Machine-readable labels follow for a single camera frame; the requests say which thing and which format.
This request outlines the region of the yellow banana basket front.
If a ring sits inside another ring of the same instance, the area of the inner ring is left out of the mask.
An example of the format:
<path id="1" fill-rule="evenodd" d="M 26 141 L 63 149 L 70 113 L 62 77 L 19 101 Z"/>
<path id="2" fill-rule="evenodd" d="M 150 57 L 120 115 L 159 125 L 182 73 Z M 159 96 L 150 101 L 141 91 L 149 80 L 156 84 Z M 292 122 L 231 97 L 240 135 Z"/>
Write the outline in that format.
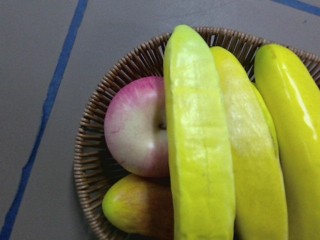
<path id="1" fill-rule="evenodd" d="M 178 25 L 164 52 L 168 155 L 176 240 L 231 240 L 236 214 L 220 78 L 204 39 Z"/>

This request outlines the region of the yellow banana basket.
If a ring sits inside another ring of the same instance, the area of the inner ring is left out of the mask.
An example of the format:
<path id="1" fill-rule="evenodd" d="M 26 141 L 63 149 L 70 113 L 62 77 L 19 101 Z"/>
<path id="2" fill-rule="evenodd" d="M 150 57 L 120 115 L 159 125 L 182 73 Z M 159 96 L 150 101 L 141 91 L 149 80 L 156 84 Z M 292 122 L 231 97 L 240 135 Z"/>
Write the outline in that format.
<path id="1" fill-rule="evenodd" d="M 272 117 L 238 59 L 211 49 L 219 74 L 231 141 L 240 240 L 286 240 L 288 211 Z"/>
<path id="2" fill-rule="evenodd" d="M 168 155 L 176 240 L 231 240 L 236 214 L 220 78 L 204 39 L 178 25 L 164 52 Z"/>
<path id="3" fill-rule="evenodd" d="M 256 87 L 272 116 L 288 209 L 289 238 L 320 237 L 320 91 L 300 58 L 278 44 L 254 60 Z"/>

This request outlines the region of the brown wicker basket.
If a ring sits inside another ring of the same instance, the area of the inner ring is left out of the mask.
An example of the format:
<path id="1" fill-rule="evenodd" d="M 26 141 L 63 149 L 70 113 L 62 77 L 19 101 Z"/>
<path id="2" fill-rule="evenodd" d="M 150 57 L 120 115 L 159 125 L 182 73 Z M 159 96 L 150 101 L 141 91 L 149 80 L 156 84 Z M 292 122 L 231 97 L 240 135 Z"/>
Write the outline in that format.
<path id="1" fill-rule="evenodd" d="M 194 28 L 209 47 L 233 53 L 254 82 L 257 50 L 267 44 L 283 45 L 293 51 L 320 87 L 320 55 L 237 30 L 217 27 Z M 162 33 L 135 47 L 110 68 L 91 94 L 79 122 L 74 145 L 73 176 L 85 218 L 98 240 L 148 240 L 123 232 L 104 216 L 102 200 L 109 188 L 129 173 L 110 154 L 104 135 L 104 119 L 114 95 L 128 83 L 148 76 L 163 76 L 163 57 L 171 32 Z"/>

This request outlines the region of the yellow banana basket middle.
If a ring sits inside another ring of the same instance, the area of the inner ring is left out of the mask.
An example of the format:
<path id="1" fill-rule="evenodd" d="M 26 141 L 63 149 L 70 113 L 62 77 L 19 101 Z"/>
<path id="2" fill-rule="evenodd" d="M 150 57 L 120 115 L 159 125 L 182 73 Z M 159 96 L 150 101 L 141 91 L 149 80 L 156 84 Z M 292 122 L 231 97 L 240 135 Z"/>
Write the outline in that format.
<path id="1" fill-rule="evenodd" d="M 211 49 L 219 74 L 231 141 L 240 240 L 286 240 L 288 211 L 272 117 L 238 59 Z"/>

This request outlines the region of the yellow banana basket back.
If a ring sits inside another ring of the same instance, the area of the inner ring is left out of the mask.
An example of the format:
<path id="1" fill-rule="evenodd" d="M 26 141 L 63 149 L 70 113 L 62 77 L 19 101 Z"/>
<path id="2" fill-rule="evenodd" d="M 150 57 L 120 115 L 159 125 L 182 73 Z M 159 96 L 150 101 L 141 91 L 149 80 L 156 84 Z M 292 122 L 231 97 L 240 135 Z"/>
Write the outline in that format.
<path id="1" fill-rule="evenodd" d="M 300 58 L 278 44 L 254 60 L 256 87 L 272 116 L 288 209 L 289 238 L 320 237 L 320 91 Z"/>

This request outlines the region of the pink apple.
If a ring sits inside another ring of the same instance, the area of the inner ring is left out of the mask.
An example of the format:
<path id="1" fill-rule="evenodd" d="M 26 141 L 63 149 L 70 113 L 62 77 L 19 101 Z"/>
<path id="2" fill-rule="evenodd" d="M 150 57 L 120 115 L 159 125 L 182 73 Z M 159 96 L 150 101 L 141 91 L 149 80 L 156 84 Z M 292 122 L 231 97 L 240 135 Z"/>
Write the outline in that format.
<path id="1" fill-rule="evenodd" d="M 121 88 L 107 108 L 104 136 L 125 170 L 143 177 L 169 176 L 163 78 L 148 76 Z"/>

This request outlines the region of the yellow red mango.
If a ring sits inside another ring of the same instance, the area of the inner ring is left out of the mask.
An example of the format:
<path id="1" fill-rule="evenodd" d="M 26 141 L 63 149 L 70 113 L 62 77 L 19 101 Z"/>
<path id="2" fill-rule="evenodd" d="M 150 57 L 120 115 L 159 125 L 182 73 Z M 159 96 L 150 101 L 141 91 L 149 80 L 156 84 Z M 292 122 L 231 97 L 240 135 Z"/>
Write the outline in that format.
<path id="1" fill-rule="evenodd" d="M 156 240 L 174 238 L 174 210 L 169 181 L 129 174 L 109 188 L 102 211 L 118 229 Z"/>

